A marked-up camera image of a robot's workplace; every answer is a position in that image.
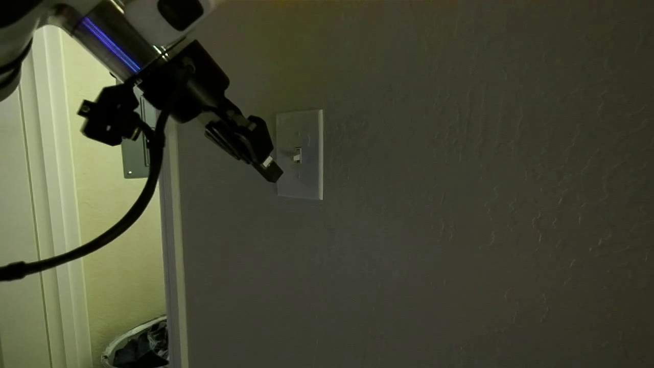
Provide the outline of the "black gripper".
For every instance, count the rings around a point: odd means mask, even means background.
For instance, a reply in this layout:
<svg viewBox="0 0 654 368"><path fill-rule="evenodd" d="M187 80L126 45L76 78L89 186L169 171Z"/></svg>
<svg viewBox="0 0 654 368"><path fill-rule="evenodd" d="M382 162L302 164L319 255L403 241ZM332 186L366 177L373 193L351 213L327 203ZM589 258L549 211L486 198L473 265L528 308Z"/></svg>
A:
<svg viewBox="0 0 654 368"><path fill-rule="evenodd" d="M226 98L228 78L198 40L146 72L139 88L145 99L160 111L176 93L169 113L180 122L212 113L214 121L207 122L207 130L218 147L236 160L259 164L259 173L267 182L281 177L265 122L258 116L245 116Z"/></svg>

